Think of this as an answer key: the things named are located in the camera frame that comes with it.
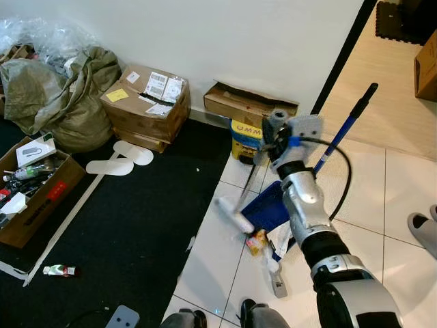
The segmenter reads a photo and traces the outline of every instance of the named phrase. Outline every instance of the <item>black carpet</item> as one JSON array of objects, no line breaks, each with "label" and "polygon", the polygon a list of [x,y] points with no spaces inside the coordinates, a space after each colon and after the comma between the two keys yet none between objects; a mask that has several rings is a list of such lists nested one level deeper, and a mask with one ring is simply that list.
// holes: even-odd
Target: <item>black carpet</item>
[{"label": "black carpet", "polygon": [[[14,129],[0,121],[0,135],[3,126]],[[7,138],[12,144],[22,137],[15,132]],[[0,154],[12,144],[4,146],[2,140]],[[112,144],[75,158],[82,165],[107,159]],[[43,264],[75,265],[81,276],[47,277],[40,269],[23,288],[0,273],[0,327],[65,327],[83,312],[107,306],[107,315],[74,326],[99,328],[119,304],[139,313],[138,327],[158,327],[230,149],[229,131],[188,120],[164,154],[154,153],[152,163],[135,165],[127,176],[104,177]],[[86,175],[28,245],[44,249],[92,178]],[[0,260],[30,269],[42,249],[2,246]]]}]

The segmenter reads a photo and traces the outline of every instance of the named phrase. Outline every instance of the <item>plastic bag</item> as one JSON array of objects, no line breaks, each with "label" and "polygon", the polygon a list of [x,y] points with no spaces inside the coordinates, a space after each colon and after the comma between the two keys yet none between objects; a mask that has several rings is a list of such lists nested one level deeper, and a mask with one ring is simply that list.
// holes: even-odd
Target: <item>plastic bag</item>
[{"label": "plastic bag", "polygon": [[84,49],[98,46],[96,39],[79,26],[41,18],[0,20],[0,53],[15,44],[31,44],[38,59],[68,76],[69,64]]}]

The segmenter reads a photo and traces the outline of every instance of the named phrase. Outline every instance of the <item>black cable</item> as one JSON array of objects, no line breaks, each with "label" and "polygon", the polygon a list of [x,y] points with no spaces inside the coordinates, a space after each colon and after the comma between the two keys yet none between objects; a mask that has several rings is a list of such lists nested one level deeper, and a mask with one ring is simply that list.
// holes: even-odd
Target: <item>black cable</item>
[{"label": "black cable", "polygon": [[[322,144],[322,145],[327,145],[330,146],[330,142],[328,141],[324,141],[321,139],[317,139],[317,138],[310,138],[310,137],[301,137],[300,138],[301,141],[308,141],[308,142],[313,142],[315,144]],[[343,206],[343,203],[346,199],[346,196],[348,195],[349,192],[349,188],[350,188],[350,182],[352,181],[352,165],[350,163],[350,159],[349,157],[346,155],[346,153],[339,148],[338,146],[334,146],[334,149],[336,151],[338,151],[340,153],[340,155],[344,158],[344,160],[346,161],[346,164],[348,166],[348,179],[346,180],[346,185],[344,187],[343,193],[341,194],[340,200],[337,204],[337,206],[335,207],[334,211],[332,212],[332,214],[329,216],[329,220],[332,221],[335,218],[335,215],[337,215],[337,213],[340,211],[340,208]],[[292,248],[292,246],[296,243],[296,239],[294,237],[291,237],[290,240],[288,241],[288,247],[287,250],[289,250],[290,248]]]},{"label": "black cable", "polygon": [[73,320],[71,320],[64,328],[70,328],[72,327],[74,324],[78,323],[80,320],[82,320],[83,318],[90,316],[92,314],[105,314],[108,311],[106,310],[91,310],[91,311],[86,311],[83,312],[80,316],[77,316],[76,318],[74,318]]}]

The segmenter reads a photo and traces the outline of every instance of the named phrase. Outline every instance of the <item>gray slipper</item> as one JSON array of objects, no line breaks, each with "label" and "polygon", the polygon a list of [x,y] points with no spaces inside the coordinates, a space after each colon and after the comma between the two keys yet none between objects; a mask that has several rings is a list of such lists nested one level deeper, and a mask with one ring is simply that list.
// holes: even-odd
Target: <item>gray slipper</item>
[{"label": "gray slipper", "polygon": [[429,212],[431,213],[431,217],[434,219],[434,221],[437,221],[437,205],[431,206]]},{"label": "gray slipper", "polygon": [[437,259],[437,221],[412,213],[408,216],[408,227],[417,241]]}]

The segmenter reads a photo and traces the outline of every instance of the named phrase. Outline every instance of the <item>robotic arm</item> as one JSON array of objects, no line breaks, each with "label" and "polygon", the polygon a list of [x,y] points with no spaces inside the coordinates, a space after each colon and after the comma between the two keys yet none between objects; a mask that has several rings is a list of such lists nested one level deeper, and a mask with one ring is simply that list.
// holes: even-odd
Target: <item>robotic arm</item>
[{"label": "robotic arm", "polygon": [[274,111],[263,122],[262,150],[282,180],[292,234],[311,268],[322,327],[401,327],[392,296],[353,256],[324,210],[313,170],[305,166],[322,122],[316,116],[288,119]]}]

